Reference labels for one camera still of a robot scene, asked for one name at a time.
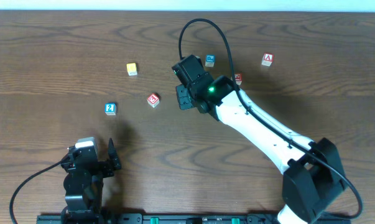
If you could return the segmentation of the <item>blue number 2 block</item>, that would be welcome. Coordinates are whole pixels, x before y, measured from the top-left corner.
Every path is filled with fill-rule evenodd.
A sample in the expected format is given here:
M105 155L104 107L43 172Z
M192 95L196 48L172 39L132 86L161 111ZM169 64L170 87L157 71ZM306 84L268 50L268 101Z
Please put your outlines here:
M104 105L104 112L108 116L115 116L117 113L116 103L106 103Z

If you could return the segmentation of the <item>red letter A block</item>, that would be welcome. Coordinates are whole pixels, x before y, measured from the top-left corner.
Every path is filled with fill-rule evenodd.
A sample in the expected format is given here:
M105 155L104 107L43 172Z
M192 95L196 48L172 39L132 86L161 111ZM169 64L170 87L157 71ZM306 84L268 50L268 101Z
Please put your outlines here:
M265 52L263 57L262 57L261 65L270 67L272 65L273 61L274 61L274 55Z

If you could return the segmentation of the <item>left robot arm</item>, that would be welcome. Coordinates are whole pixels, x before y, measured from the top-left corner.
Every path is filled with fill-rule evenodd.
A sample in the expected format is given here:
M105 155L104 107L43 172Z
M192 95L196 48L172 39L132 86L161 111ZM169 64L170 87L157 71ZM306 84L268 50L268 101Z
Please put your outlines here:
M109 158L99 161L94 137L79 139L68 148L67 157L61 162L61 167L67 173L63 187L68 212L62 223L117 222L117 218L102 207L103 179L112 177L115 171L121 169L112 139L109 140L107 152Z

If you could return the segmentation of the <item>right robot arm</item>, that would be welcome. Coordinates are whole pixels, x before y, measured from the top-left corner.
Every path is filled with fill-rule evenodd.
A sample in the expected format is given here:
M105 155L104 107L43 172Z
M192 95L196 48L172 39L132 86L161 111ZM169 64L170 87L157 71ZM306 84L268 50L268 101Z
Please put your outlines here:
M176 87L181 110L197 108L221 121L259 148L283 175L284 208L279 223L315 223L347 188L336 146L326 138L318 142L284 126L256 105L233 81L214 79L194 55L172 70L181 84Z

